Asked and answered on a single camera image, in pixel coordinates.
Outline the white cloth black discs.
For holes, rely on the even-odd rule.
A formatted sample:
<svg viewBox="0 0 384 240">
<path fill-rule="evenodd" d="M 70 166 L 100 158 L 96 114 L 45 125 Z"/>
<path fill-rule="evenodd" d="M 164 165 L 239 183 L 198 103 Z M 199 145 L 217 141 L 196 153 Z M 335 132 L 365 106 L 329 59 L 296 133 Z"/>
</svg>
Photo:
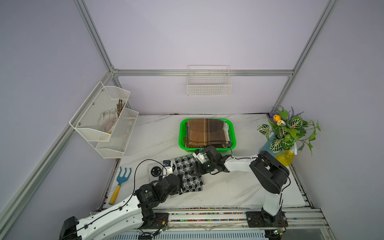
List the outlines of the white cloth black discs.
<svg viewBox="0 0 384 240">
<path fill-rule="evenodd" d="M 175 165 L 175 162 L 172 161 L 173 164 L 173 174 L 177 175 L 178 171 Z M 149 181 L 159 181 L 161 180 L 164 176 L 162 175 L 162 168 L 159 164 L 153 163 L 148 166 L 148 174 L 149 174 Z"/>
</svg>

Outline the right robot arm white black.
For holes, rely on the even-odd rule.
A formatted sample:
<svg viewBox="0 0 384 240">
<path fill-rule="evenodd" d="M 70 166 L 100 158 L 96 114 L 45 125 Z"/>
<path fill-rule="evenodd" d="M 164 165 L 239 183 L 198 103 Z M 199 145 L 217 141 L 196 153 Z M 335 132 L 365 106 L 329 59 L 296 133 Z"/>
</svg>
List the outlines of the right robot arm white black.
<svg viewBox="0 0 384 240">
<path fill-rule="evenodd" d="M 282 208 L 282 192 L 284 184 L 289 181 L 289 170 L 267 151 L 261 151 L 250 157 L 223 156 L 214 146 L 196 150 L 193 157 L 197 162 L 189 174 L 200 177 L 205 174 L 250 172 L 258 179 L 265 189 L 265 200 L 262 216 L 273 219 Z"/>
</svg>

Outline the green plastic basket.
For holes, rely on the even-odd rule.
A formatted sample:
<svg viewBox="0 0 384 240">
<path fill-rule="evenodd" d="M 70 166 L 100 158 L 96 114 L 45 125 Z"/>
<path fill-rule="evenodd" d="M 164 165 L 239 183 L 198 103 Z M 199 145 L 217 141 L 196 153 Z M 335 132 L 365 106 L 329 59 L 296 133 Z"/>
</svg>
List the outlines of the green plastic basket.
<svg viewBox="0 0 384 240">
<path fill-rule="evenodd" d="M 179 146 L 187 152 L 208 146 L 227 152 L 236 145 L 233 123 L 227 119 L 185 119 L 180 124 Z"/>
</svg>

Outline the houndstooth black white cloth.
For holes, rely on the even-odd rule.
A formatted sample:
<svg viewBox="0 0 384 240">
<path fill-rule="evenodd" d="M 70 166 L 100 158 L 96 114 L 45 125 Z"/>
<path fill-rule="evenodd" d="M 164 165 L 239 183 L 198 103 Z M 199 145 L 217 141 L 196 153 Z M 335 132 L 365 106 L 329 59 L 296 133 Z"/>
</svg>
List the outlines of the houndstooth black white cloth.
<svg viewBox="0 0 384 240">
<path fill-rule="evenodd" d="M 197 163 L 197 160 L 192 156 L 184 156 L 174 159 L 176 166 L 175 175 L 180 179 L 179 195 L 191 192 L 201 192 L 203 190 L 204 181 L 202 177 L 196 177 L 189 172 Z"/>
</svg>

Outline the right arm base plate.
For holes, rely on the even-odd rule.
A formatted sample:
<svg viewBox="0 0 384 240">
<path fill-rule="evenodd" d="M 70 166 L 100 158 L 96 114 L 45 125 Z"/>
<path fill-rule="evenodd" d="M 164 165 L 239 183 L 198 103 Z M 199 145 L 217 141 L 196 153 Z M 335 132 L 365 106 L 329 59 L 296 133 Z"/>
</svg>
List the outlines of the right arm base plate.
<svg viewBox="0 0 384 240">
<path fill-rule="evenodd" d="M 246 212 L 246 219 L 249 228 L 268 228 L 268 227 L 282 227 L 288 226 L 285 212 L 281 209 L 278 214 L 272 216 L 263 209 L 257 212 Z"/>
</svg>

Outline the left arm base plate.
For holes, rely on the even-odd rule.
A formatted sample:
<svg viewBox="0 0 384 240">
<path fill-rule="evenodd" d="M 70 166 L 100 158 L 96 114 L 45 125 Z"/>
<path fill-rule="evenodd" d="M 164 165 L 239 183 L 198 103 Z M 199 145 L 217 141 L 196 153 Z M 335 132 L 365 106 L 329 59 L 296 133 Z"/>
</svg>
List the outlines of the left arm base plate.
<svg viewBox="0 0 384 240">
<path fill-rule="evenodd" d="M 169 213 L 155 213 L 154 217 L 146 218 L 139 229 L 158 230 L 167 225 L 169 221 Z"/>
</svg>

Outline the brown plaid scarf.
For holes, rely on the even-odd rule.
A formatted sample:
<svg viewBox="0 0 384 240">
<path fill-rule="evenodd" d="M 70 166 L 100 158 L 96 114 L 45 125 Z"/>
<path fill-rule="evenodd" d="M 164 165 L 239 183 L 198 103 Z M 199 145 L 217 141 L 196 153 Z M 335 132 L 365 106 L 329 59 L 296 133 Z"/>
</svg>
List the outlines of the brown plaid scarf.
<svg viewBox="0 0 384 240">
<path fill-rule="evenodd" d="M 182 138 L 186 148 L 230 148 L 232 146 L 229 125 L 218 119 L 190 119 L 185 123 L 186 134 Z"/>
</svg>

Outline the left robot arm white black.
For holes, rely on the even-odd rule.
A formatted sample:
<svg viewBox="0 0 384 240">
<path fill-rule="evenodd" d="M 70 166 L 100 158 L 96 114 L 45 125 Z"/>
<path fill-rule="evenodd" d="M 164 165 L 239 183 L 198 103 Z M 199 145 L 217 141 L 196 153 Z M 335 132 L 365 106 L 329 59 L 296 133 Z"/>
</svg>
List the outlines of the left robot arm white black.
<svg viewBox="0 0 384 240">
<path fill-rule="evenodd" d="M 141 186 L 119 204 L 83 219 L 70 217 L 63 223 L 60 240 L 107 240 L 128 230 L 153 225 L 153 208 L 178 193 L 180 178 L 174 174 L 157 183 Z"/>
</svg>

